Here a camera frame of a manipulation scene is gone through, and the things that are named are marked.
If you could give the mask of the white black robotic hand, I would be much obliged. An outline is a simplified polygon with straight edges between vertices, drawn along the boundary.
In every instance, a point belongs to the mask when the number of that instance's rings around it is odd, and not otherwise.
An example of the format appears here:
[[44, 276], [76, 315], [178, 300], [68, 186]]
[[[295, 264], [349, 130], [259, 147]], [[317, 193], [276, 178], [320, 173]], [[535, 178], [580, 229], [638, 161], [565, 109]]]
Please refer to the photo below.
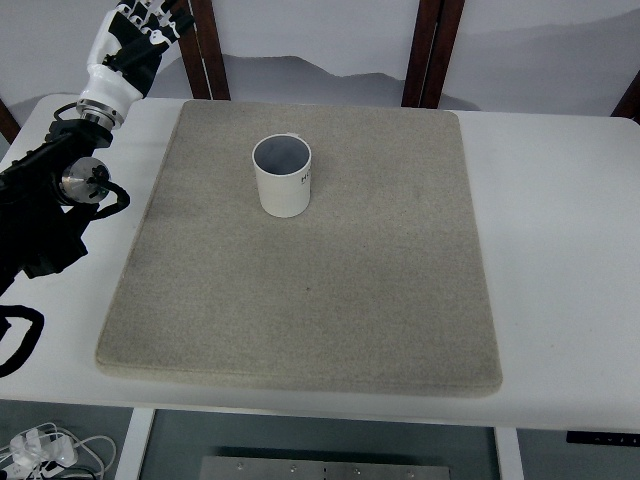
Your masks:
[[84, 120], [111, 131], [145, 98], [163, 54], [194, 26], [173, 1], [120, 1], [110, 10], [87, 59], [89, 80], [76, 103]]

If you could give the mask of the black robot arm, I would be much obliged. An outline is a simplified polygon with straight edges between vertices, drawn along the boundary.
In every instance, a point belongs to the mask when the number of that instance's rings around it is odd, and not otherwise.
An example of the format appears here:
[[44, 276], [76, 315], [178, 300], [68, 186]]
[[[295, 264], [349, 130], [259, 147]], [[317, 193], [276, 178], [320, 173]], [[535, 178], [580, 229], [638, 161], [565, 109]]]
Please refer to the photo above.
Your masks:
[[117, 127], [116, 113], [84, 107], [75, 119], [54, 113], [44, 143], [1, 172], [1, 291], [23, 272], [58, 274], [87, 254], [88, 225], [121, 212], [130, 196], [95, 158]]

